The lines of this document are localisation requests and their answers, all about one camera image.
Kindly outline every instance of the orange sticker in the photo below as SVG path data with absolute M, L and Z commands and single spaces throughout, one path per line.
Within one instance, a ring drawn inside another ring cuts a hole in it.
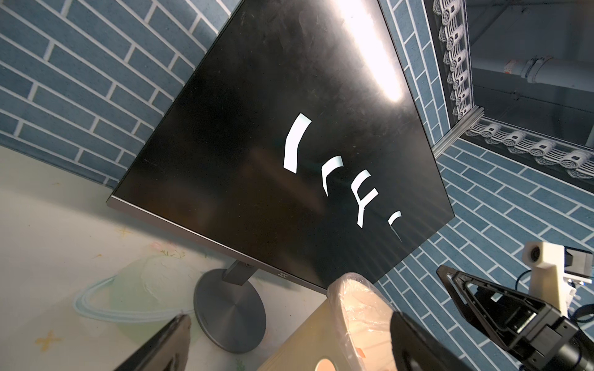
M 357 354 L 359 355 L 359 357 L 365 358 L 365 353 L 363 353 L 363 349 L 355 348 L 355 350 L 357 351 Z

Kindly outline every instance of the computer monitor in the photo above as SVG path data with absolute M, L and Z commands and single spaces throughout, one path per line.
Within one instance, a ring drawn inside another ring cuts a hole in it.
M 377 0 L 244 0 L 108 205 L 325 293 L 453 218 Z

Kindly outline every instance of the table surface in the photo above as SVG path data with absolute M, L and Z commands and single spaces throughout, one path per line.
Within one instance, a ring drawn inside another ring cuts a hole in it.
M 108 208 L 111 189 L 4 147 L 0 174 L 2 370 L 114 369 L 166 323 L 147 311 L 191 308 L 201 274 L 232 263 Z M 325 299 L 264 271 L 249 281 L 266 309 L 262 343 L 227 353 L 191 315 L 186 370 L 257 369 Z M 136 323 L 117 322 L 122 311 Z

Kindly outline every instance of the gray pipe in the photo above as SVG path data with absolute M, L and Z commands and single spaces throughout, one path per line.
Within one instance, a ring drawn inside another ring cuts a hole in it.
M 541 83 L 594 92 L 594 64 L 551 57 L 487 59 L 472 57 L 472 68 L 518 75 L 529 83 Z

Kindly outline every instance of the brick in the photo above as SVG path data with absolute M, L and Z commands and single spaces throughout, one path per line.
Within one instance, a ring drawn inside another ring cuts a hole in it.
M 45 54 L 49 44 L 48 39 L 1 9 L 0 34 L 39 56 Z
M 180 79 L 188 81 L 190 76 L 192 76 L 192 74 L 194 73 L 194 69 L 183 59 L 178 58 L 178 60 L 175 61 L 175 64 L 171 68 L 171 72 L 176 74 Z
M 429 312 L 427 307 L 417 297 L 413 290 L 405 292 L 404 294 L 402 294 L 402 296 L 408 301 L 410 307 L 416 312 L 416 315 L 413 317 L 416 321 L 419 321 L 421 317 L 423 317 Z
M 582 223 L 594 227 L 594 213 L 588 209 L 580 207 L 570 214 L 574 219 L 581 221 Z
M 410 273 L 410 271 L 408 270 L 404 270 L 402 272 L 402 276 L 405 278 L 406 281 L 408 281 L 408 283 L 410 284 L 411 289 L 416 293 L 416 295 L 420 298 L 420 300 L 422 301 L 422 303 L 430 310 L 433 312 L 433 314 L 435 315 L 435 317 L 446 327 L 452 327 L 455 323 L 452 320 L 452 318 L 444 311 L 443 307 L 441 306 L 441 304 L 439 302 L 437 302 L 429 293 L 429 291 L 427 291 L 427 289 L 425 287 L 423 287 L 423 285 L 421 284 L 421 282 L 419 282 L 417 279 L 415 279 L 412 274 Z
M 462 175 L 466 176 L 468 179 L 472 180 L 483 188 L 487 188 L 493 192 L 497 191 L 502 186 L 500 182 L 497 182 L 496 180 L 479 173 L 474 169 L 467 169 Z
M 416 84 L 419 87 L 419 94 L 421 95 L 423 106 L 426 106 L 429 102 L 433 100 L 433 95 L 431 94 L 431 86 L 429 85 L 429 80 L 427 80 L 427 75 L 424 71 L 422 71 L 420 76 L 416 79 Z M 429 127 L 433 128 L 437 124 L 437 122 L 438 121 L 436 119 L 433 121 L 429 121 Z
M 456 357 L 460 357 L 462 355 L 462 350 L 454 343 L 451 339 L 451 336 L 441 327 L 441 325 L 435 320 L 432 315 L 427 316 L 423 322 L 425 326 L 431 331 L 433 336 L 443 345 L 445 348 L 449 349 Z
M 198 15 L 190 4 L 185 1 L 161 0 L 161 4 L 182 24 L 182 26 L 186 28 L 186 30 L 189 30 Z
M 133 8 L 139 8 L 140 4 L 134 4 L 132 1 L 125 1 L 128 5 L 132 4 Z M 159 62 L 164 65 L 168 65 L 169 61 L 173 58 L 174 52 L 169 46 L 162 42 L 150 29 L 144 26 L 141 21 L 137 20 L 132 14 L 130 14 L 124 7 L 119 5 L 115 1 L 103 1 L 103 0 L 87 0 L 93 8 L 97 9 L 105 18 L 111 23 L 122 30 L 128 37 L 133 39 L 138 45 L 144 50 L 154 56 Z
M 410 71 L 410 67 L 405 70 L 406 81 L 409 83 L 410 92 L 412 93 L 412 98 L 417 99 L 419 97 L 419 93 L 416 90 L 415 86 L 415 79 L 412 77 L 412 72 Z
M 123 167 L 119 167 L 115 163 L 111 163 L 87 151 L 83 151 L 78 162 L 88 167 L 92 167 L 93 169 L 97 169 L 115 179 L 120 179 L 126 173 L 126 169 Z
M 461 237 L 456 231 L 454 231 L 449 226 L 444 226 L 440 229 L 440 234 L 444 236 L 450 243 L 453 243 L 454 246 L 461 248 L 466 244 L 466 239 Z
M 36 144 L 42 148 L 45 148 L 51 152 L 60 154 L 64 157 L 68 157 L 73 160 L 77 153 L 78 147 L 67 143 L 53 135 L 49 135 L 41 130 L 38 130 L 28 124 L 24 124 L 21 132 L 18 136 L 19 138 L 29 142 Z
M 543 202 L 544 204 L 561 211 L 562 213 L 566 213 L 576 206 L 575 203 L 563 197 L 557 196 L 556 194 L 547 191 L 544 188 L 538 189 L 530 197 L 535 198 L 540 202 Z
M 174 97 L 182 90 L 179 81 L 138 49 L 133 51 L 128 64 Z
M 421 50 L 419 48 L 419 44 L 416 42 L 415 37 L 411 37 L 410 40 L 405 44 L 406 53 L 408 54 L 410 67 L 412 68 L 413 76 L 419 77 L 423 71 L 425 70 L 425 65 L 423 64 L 423 59 L 421 57 Z
M 408 284 L 402 280 L 398 272 L 396 272 L 394 269 L 391 269 L 387 273 L 387 276 L 390 277 L 392 283 L 394 284 L 394 286 L 396 286 L 398 291 L 403 292 L 409 287 Z
M 499 193 L 502 197 L 509 200 L 513 204 L 522 207 L 524 210 L 530 212 L 533 215 L 538 215 L 539 218 L 569 233 L 570 235 L 574 236 L 579 240 L 585 238 L 592 232 L 589 229 L 577 224 L 573 220 L 570 220 L 566 216 L 554 210 L 551 210 L 541 204 L 538 204 L 536 201 L 533 201 L 530 198 L 508 187 L 505 187 Z
M 196 66 L 200 63 L 204 51 L 159 8 L 155 9 L 149 24 L 190 62 Z
M 209 22 L 215 26 L 217 30 L 220 30 L 224 26 L 225 22 L 227 22 L 227 18 L 229 18 L 229 16 L 217 2 L 211 0 L 191 1 L 202 12 L 202 14 L 204 14 L 206 19 L 208 19 Z
M 136 154 L 138 154 L 144 146 L 144 143 L 134 138 L 131 134 L 118 130 L 102 120 L 99 120 L 93 132 Z
M 458 174 L 456 174 L 448 169 L 445 169 L 441 173 L 441 176 L 443 178 L 445 178 L 446 180 L 450 181 L 451 183 L 454 183 L 455 185 L 457 185 L 458 188 L 463 189 L 465 191 L 468 191 L 470 189 L 470 187 L 473 186 L 473 184 L 470 183 L 468 180 L 462 178 Z
M 489 191 L 486 191 L 480 186 L 474 187 L 469 193 L 501 213 L 509 210 L 511 207 L 509 202 L 503 200 L 501 197 L 497 197 Z
M 459 225 L 456 229 L 458 230 L 458 232 L 464 235 L 465 238 L 470 240 L 477 248 L 479 248 L 484 254 L 488 255 L 492 260 L 499 263 L 501 266 L 505 267 L 508 271 L 512 272 L 513 274 L 519 275 L 526 270 L 523 263 L 518 262 L 517 260 L 512 258 L 504 250 L 500 249 L 497 245 L 487 240 L 482 234 L 475 232 L 464 223 Z M 479 257 L 480 256 L 476 255 L 473 256 L 473 259 L 478 259 Z M 481 263 L 486 262 L 477 261 L 477 264 L 480 265 Z
M 503 269 L 497 267 L 494 270 L 492 270 L 489 274 L 497 281 L 498 284 L 505 287 L 514 288 L 517 277 L 510 276 Z
M 0 113 L 0 131 L 12 134 L 17 128 L 18 120 Z
M 577 202 L 581 202 L 584 205 L 594 205 L 594 195 L 592 195 L 592 193 L 588 193 L 556 178 L 550 177 L 541 172 L 537 172 L 536 170 L 526 169 L 526 171 L 522 173 L 521 177 L 530 179 L 543 187 L 547 187 L 552 191 L 555 191 L 570 199 L 576 200 Z
M 462 252 L 465 253 L 466 256 L 470 258 L 470 260 L 472 260 L 476 265 L 483 268 L 485 271 L 488 271 L 495 265 L 493 260 L 489 259 L 489 257 L 485 253 L 479 251 L 476 247 L 472 245 L 466 245 L 466 247 L 462 249 Z
M 458 157 L 457 160 L 465 163 L 469 166 L 472 166 L 474 169 L 482 172 L 482 173 L 488 173 L 489 171 L 491 171 L 491 169 L 493 169 L 495 166 L 489 164 L 488 162 L 485 162 L 473 155 L 470 155 L 466 152 L 461 153 Z
M 74 104 L 64 100 L 63 98 L 53 94 L 52 92 L 38 87 L 33 101 L 41 107 L 45 107 L 62 116 L 66 120 L 72 121 L 83 128 L 90 129 L 95 117 L 89 112 L 75 106 Z
M 503 351 L 492 341 L 482 346 L 485 354 L 499 367 L 500 370 L 517 370 L 518 366 L 507 358 Z
M 579 242 L 572 240 L 571 238 L 566 236 L 564 233 L 560 233 L 559 231 L 554 230 L 554 229 L 549 229 L 548 231 L 543 233 L 541 236 L 541 239 L 545 240 L 547 242 L 556 243 L 558 245 L 569 246 L 569 247 L 574 247 L 574 248 L 580 248 L 580 245 L 581 245 Z
M 130 153 L 124 152 L 122 157 L 119 159 L 118 163 L 124 165 L 125 167 L 130 167 L 130 165 L 132 165 L 132 162 L 134 162 L 135 158 L 136 157 L 134 157 Z
M 49 152 L 45 152 L 38 148 L 35 148 L 25 142 L 19 142 L 16 139 L 6 137 L 0 134 L 0 145 L 4 147 L 12 148 L 15 151 L 24 153 L 28 156 L 36 158 L 45 163 L 57 166 L 61 169 L 73 172 L 77 175 L 90 179 L 94 182 L 102 183 L 105 180 L 105 176 L 98 174 L 92 170 L 86 169 L 80 165 L 74 164 L 70 161 L 66 161 L 58 156 L 55 156 Z
M 404 262 L 405 262 L 406 266 L 414 273 L 414 275 L 417 278 L 421 278 L 426 274 L 426 271 L 412 257 L 412 254 L 405 257 Z
M 478 146 L 478 145 L 476 145 L 476 144 L 473 144 L 473 143 L 467 142 L 467 141 L 465 141 L 465 140 L 463 140 L 463 139 L 458 139 L 458 140 L 457 140 L 457 141 L 454 143 L 454 145 L 455 145 L 456 147 L 458 147 L 459 149 L 461 149 L 461 150 L 464 150 L 464 151 L 466 151 L 466 152 L 470 152 L 470 153 L 472 153 L 472 154 L 476 154 L 477 156 L 480 156 L 480 155 L 482 155 L 482 154 L 483 154 L 483 153 L 486 151 L 486 149 L 484 149 L 484 148 L 482 148 L 482 147 L 479 147 L 479 146 Z
M 497 245 L 501 246 L 505 251 L 510 253 L 518 250 L 520 247 L 523 246 L 493 227 L 489 227 L 487 230 L 483 232 L 483 234 L 485 235 L 485 237 L 488 237 Z
M 423 251 L 425 251 L 425 254 L 429 255 L 437 264 L 440 264 L 446 259 L 446 257 L 438 249 L 436 249 L 432 243 L 424 242 L 422 248 Z
M 150 98 L 153 89 L 148 82 L 144 81 L 121 62 L 107 54 L 39 3 L 34 0 L 6 0 L 4 5 L 13 9 L 23 18 L 35 24 L 38 28 L 79 56 L 90 61 L 95 66 L 100 66 L 113 79 L 136 92 L 139 96 L 145 99 Z
M 481 371 L 496 371 L 496 368 L 489 362 L 489 360 L 481 353 L 479 348 L 474 345 L 470 339 L 462 332 L 460 328 L 455 328 L 450 331 L 450 334 L 458 344 L 462 346 L 462 349 L 466 351 L 466 354 L 472 359 L 476 364 L 481 365 Z
M 152 0 L 122 0 L 127 6 L 132 9 L 140 18 L 144 19 L 149 13 L 150 7 L 153 3 Z
M 474 197 L 470 196 L 464 191 L 457 189 L 456 187 L 448 187 L 447 194 L 471 210 L 474 210 L 481 204 Z
M 0 108 L 107 158 L 115 159 L 119 154 L 119 149 L 111 144 L 3 91 L 0 91 Z
M 123 128 L 136 124 L 132 116 L 1 39 L 0 60 Z
M 112 82 L 102 74 L 57 45 L 53 47 L 49 62 L 103 96 L 107 94 L 112 85 Z
M 507 213 L 507 217 L 515 220 L 523 227 L 528 228 L 529 230 L 531 230 L 537 234 L 542 232 L 547 227 L 546 224 L 541 223 L 537 219 L 524 213 L 522 210 L 520 210 L 518 208 L 514 208 L 509 213 Z
M 167 110 L 171 107 L 173 101 L 161 92 L 157 93 L 157 96 L 153 100 L 153 106 L 157 107 L 163 113 L 167 112 Z
M 147 140 L 149 140 L 152 133 L 153 130 L 151 128 L 141 123 L 134 135 L 146 142 Z
M 443 134 L 441 133 L 440 120 L 437 117 L 437 112 L 435 111 L 435 105 L 433 104 L 433 102 L 431 102 L 429 106 L 425 108 L 425 114 L 427 115 L 427 122 L 429 123 L 429 127 L 431 128 L 431 132 L 433 132 L 433 138 L 435 140 L 441 139 L 441 137 L 443 137 Z M 437 131 L 439 133 L 439 137 L 435 136 L 435 132 L 433 131 L 435 129 L 439 129 Z
M 31 91 L 33 83 L 8 68 L 0 66 L 0 85 L 26 98 L 29 95 L 29 91 Z
M 116 30 L 97 17 L 78 0 L 73 0 L 68 10 L 67 19 L 79 26 L 92 38 L 103 46 L 113 51 L 115 55 L 124 58 L 130 49 L 130 42 L 121 36 Z
M 116 188 L 118 186 L 118 181 L 117 180 L 113 180 L 113 179 L 109 179 L 106 186 L 108 188 Z
M 526 166 L 522 164 L 508 160 L 502 155 L 490 151 L 486 151 L 481 157 L 491 163 L 494 163 L 497 166 L 500 166 L 514 173 L 519 173 L 526 168 Z
M 396 18 L 398 29 L 402 35 L 402 41 L 404 41 L 414 32 L 406 1 L 401 2 L 400 5 L 394 9 L 394 17 Z
M 427 287 L 427 290 L 429 290 L 433 294 L 433 296 L 435 296 L 435 298 L 441 303 L 447 298 L 449 298 L 450 295 L 446 292 L 445 288 L 439 281 L 439 278 L 437 279 L 437 281 L 435 280 L 435 276 L 436 273 L 435 271 L 433 271 L 432 277 L 427 276 L 423 279 L 423 284 Z
M 462 206 L 460 204 L 455 204 L 452 206 L 452 208 L 454 209 L 454 213 L 456 214 L 456 216 L 458 218 L 464 220 L 465 222 L 467 222 L 468 224 L 470 224 L 477 230 L 483 230 L 489 225 L 486 221 L 484 221 L 478 215 L 476 215 L 476 213 L 468 210 L 467 208 L 465 208 L 464 206 Z
M 437 115 L 440 117 L 440 123 L 441 123 L 442 129 L 446 129 L 449 131 L 450 130 L 450 125 L 449 125 L 450 120 L 449 120 L 448 114 L 447 114 L 447 107 L 443 106 L 443 107 L 439 108 L 437 110 Z
M 437 246 L 464 272 L 479 277 L 485 277 L 485 274 L 476 265 L 474 265 L 469 259 L 467 259 L 467 257 L 462 255 L 454 246 L 449 244 L 446 240 L 439 241 L 437 243 Z
M 138 100 L 119 86 L 113 91 L 111 101 L 125 110 L 137 115 L 141 120 L 156 126 L 161 121 L 161 114 L 144 102 Z

